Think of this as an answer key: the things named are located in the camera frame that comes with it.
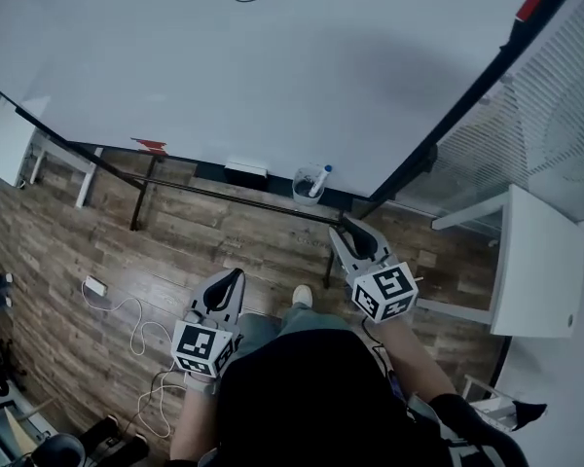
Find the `power outlet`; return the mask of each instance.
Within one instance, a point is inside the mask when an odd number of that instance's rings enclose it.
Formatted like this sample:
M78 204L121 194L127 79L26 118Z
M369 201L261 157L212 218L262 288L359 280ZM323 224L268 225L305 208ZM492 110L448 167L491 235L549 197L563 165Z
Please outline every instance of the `power outlet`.
M87 280L85 280L85 285L89 289L94 291L95 294L97 294L98 296L101 296L102 298L104 296L106 296L106 293L108 292L108 287L106 287L105 284L102 284L99 280L97 280L96 278L93 278L90 275L87 276Z

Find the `whiteboard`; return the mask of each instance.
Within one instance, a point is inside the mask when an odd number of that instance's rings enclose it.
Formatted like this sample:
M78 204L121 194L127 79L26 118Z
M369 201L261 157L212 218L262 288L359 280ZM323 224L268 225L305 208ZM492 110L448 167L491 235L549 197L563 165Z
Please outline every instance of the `whiteboard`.
M525 0L0 0L0 90L68 140L265 167L367 197Z

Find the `desk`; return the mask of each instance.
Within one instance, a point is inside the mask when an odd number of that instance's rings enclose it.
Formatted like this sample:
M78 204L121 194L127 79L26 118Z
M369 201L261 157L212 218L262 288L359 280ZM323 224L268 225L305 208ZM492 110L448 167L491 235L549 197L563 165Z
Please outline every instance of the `desk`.
M82 207L95 172L95 164L74 156L39 134L33 124L16 114L15 105L2 98L0 100L0 178L2 180L14 187L22 185L21 169L31 145L39 147L41 155L35 163L30 184L35 183L40 165L45 155L50 153L85 173L85 180L76 200L76 207ZM101 149L97 149L95 154L99 156Z
M492 334L569 338L582 293L584 233L516 185L432 223L443 230L502 212L499 260L489 310L419 300L418 306L491 325Z

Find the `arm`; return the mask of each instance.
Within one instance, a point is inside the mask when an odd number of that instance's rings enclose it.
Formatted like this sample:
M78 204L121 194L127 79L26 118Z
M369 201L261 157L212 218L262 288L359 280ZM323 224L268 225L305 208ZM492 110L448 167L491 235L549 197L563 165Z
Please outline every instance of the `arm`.
M216 396L186 388L182 412L171 440L171 460L199 462L216 448L216 403Z
M403 320L395 317L377 325L376 330L407 399L417 393L430 403L442 394L456 394L448 376Z

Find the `black metal frame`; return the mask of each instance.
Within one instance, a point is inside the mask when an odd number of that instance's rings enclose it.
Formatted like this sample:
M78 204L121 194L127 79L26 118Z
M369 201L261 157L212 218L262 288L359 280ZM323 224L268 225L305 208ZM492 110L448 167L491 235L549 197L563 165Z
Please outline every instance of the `black metal frame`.
M456 102L439 124L422 140L417 149L370 196L371 201L381 200L424 155L443 138L462 117L496 84L517 58L529 47L534 38L561 8L565 0L541 0L528 20L515 21L508 43L500 48L495 59L487 66L472 86Z
M53 129L50 129L49 127L45 126L43 123L41 123L39 120L37 120L37 118L30 115L27 111L24 111L17 104L14 103L14 105L16 105L16 114L19 114L25 120L27 120L29 123L31 123L32 125L36 126L39 129L41 129L44 133L46 133L53 140L54 143L61 146L63 149L75 152L78 156L81 156L81 157L85 158L86 160L89 160L93 164L96 164L99 167L105 169L111 175L116 176L117 178L119 178L120 180L123 180L124 182L126 182L129 185L132 185L132 187L134 187L135 189L138 189L139 191L143 190L143 184L138 183L137 181L126 177L124 175L124 173L122 171L120 171L119 169L117 169L115 166L106 162L101 157L96 156L95 154L87 151L86 149L83 149L80 145L65 140L58 133L56 133Z
M502 347L499 350L499 355L497 356L497 361L495 362L495 368L493 369L493 373L491 375L491 380L489 381L490 387L496 387L497 382L499 381L499 376L502 373L502 369L504 368L504 362L506 362L506 358L508 357L508 350L510 349L510 345L513 341L512 336L504 337L504 341L502 342ZM491 398L491 393L489 391L485 392L483 396L484 400L488 400Z
M222 194L219 192L208 191L205 189L199 189L197 187L191 187L188 185L181 185L178 183L166 182L165 180L160 180L158 178L152 178L152 173L154 172L154 168L156 166L156 162L158 162L160 156L153 155L149 166L147 167L147 172L144 176L135 174L135 173L123 173L123 176L129 178L130 180L139 180L142 182L140 192L138 194L138 199L136 200L136 205L134 206L134 211L132 212L132 218L130 221L129 229L131 231L138 230L138 215L140 214L140 209L143 204L143 199L145 198L145 192L147 191L148 184L156 184L156 185L163 185L165 187L170 187L172 189L179 189L186 192L192 192L194 194L200 194L202 196L208 196L210 198L221 198L224 200L229 200L231 202L237 202L239 204L245 204L252 207L257 207L260 209L266 209L268 211L273 211L276 213L287 214L288 216L295 216L297 218L303 218L305 220L310 220L317 223L323 223L325 225L329 225L330 227L339 228L342 225L342 218L344 216L344 211L340 211L337 220L332 218L325 218L322 216L317 216L309 213L304 213L302 211L297 211L295 209L288 209L285 207L275 206L272 204L266 204L264 202L258 202L256 200L250 200L247 198L239 198L237 196L231 196L228 194ZM400 180L397 182L396 186L390 190L389 193L385 193L380 200L376 200L372 202L367 208L365 208L361 214L358 216L359 219L363 219L377 208L379 208L382 204L385 203L390 197L394 196L396 192L403 189L407 186L412 180L414 180L418 175L420 175L423 171L430 171L432 169L432 165L435 163L437 159L437 147L431 147L431 150L426 154L426 157L418 161L411 170ZM325 289L328 289L331 285L331 270L333 269L333 263L335 261L335 254L333 250L331 250L329 254L329 259L327 261L327 266L324 272L324 276L322 278L322 284L324 285Z

